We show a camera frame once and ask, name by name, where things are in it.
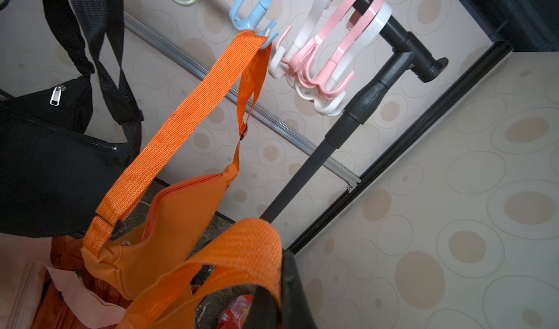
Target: orange bag handle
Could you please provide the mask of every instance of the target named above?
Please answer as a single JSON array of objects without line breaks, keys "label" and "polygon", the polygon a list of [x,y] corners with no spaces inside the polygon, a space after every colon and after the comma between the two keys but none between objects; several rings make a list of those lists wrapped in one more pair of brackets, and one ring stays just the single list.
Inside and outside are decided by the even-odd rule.
[{"label": "orange bag handle", "polygon": [[[144,329],[158,319],[158,327],[193,329],[194,312],[206,295],[240,284],[266,288],[281,307],[281,260],[281,240],[276,230],[264,220],[241,220],[144,290],[126,310],[117,329]],[[192,295],[190,281],[202,265],[216,268]]]},{"label": "orange bag handle", "polygon": [[[239,133],[246,131],[243,121],[248,99],[254,92],[254,101],[266,77],[271,49],[260,50],[266,37],[254,31],[239,33],[227,47],[206,78],[186,98],[163,124],[143,151],[120,175],[96,209],[83,245],[95,256],[110,238],[118,220],[124,221],[139,203],[149,185],[196,127],[223,100],[239,76],[243,74],[237,116]],[[239,145],[235,151],[234,167],[238,171]]]}]

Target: patterned wallpaper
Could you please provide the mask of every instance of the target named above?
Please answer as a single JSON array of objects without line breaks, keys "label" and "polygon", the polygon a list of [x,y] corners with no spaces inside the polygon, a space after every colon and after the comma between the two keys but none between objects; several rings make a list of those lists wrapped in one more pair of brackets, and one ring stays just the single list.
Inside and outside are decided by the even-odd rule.
[{"label": "patterned wallpaper", "polygon": [[[390,89],[379,110],[361,126],[334,158],[361,174],[395,139],[411,125],[491,44],[458,0],[387,0],[393,15],[415,32],[437,58],[446,56],[449,66],[435,80],[421,83],[411,72]],[[207,67],[213,65],[236,31],[227,14],[234,0],[200,0],[195,6],[180,7],[171,0],[125,0],[125,7],[155,28]],[[245,0],[241,16],[247,15],[258,0]],[[325,11],[318,31],[341,0],[333,0]],[[276,18],[276,29],[294,26],[286,41],[291,43],[306,13],[310,0],[275,0],[261,25]],[[319,53],[322,67],[346,34],[339,25]],[[77,75],[68,55],[56,42],[46,25],[40,0],[14,0],[0,13],[0,87],[14,95],[50,88]],[[356,77],[347,88],[355,93],[365,85],[388,59],[391,49],[376,39],[353,63]],[[113,78],[117,64],[105,45],[102,61]],[[126,31],[123,68],[132,91],[145,115],[144,143],[157,132],[167,117],[199,84],[197,78],[159,53],[155,48]],[[102,101],[96,76],[94,116],[87,134],[107,141],[124,141],[124,135],[110,117]],[[295,95],[285,79],[268,76],[259,104],[291,128],[318,144],[336,118],[321,116],[310,102]],[[159,174],[168,183],[222,170],[236,144],[235,107],[224,101],[196,130],[177,155]],[[259,216],[294,172],[307,158],[291,144],[253,120],[243,141],[239,178],[228,191],[220,213],[233,220]],[[321,168],[274,226],[289,245],[341,193],[346,184]]]},{"label": "patterned wallpaper", "polygon": [[514,53],[297,254],[325,328],[559,327],[559,53]]}]

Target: metal zipper pull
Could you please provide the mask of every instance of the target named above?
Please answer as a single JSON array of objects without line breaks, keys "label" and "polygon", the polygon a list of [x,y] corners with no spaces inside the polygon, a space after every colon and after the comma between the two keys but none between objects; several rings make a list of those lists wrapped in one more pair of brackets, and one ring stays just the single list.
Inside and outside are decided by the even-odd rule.
[{"label": "metal zipper pull", "polygon": [[54,90],[52,91],[52,96],[50,97],[50,104],[53,105],[53,106],[60,105],[60,95],[65,90],[66,90],[66,87],[63,86],[62,84],[59,85],[59,86],[54,87]]}]

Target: orange tote bag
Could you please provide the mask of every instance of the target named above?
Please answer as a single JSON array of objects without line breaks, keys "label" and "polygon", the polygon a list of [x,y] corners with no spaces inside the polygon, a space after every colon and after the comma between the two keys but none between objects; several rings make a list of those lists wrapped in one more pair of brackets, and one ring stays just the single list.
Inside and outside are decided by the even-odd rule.
[{"label": "orange tote bag", "polygon": [[107,281],[124,298],[136,298],[189,256],[239,172],[239,144],[233,163],[222,173],[189,179],[159,192],[141,238],[132,231],[119,241],[108,241],[116,222],[127,218],[157,173],[241,75],[237,116],[242,139],[247,131],[243,120],[247,102],[253,93],[256,102],[266,77],[271,48],[259,49],[265,40],[254,31],[241,32],[97,208],[98,215],[84,238],[83,260],[94,277]]},{"label": "orange tote bag", "polygon": [[[272,225],[241,220],[142,292],[117,329],[194,329],[194,313],[207,295],[240,284],[267,289],[281,309],[281,263],[281,240]],[[190,281],[202,265],[216,268],[192,294]]]}]

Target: black shoulder bag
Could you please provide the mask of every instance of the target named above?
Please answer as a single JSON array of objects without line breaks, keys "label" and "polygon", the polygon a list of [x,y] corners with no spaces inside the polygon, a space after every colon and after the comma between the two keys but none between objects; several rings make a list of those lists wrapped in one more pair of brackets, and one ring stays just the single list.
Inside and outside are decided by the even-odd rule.
[{"label": "black shoulder bag", "polygon": [[93,58],[103,98],[127,143],[84,135],[92,116],[94,73],[68,0],[43,0],[49,27],[81,76],[0,102],[0,232],[53,237],[86,230],[95,209],[140,151],[143,115],[122,68],[118,88],[99,61],[105,34],[119,66],[122,0],[71,0]]}]

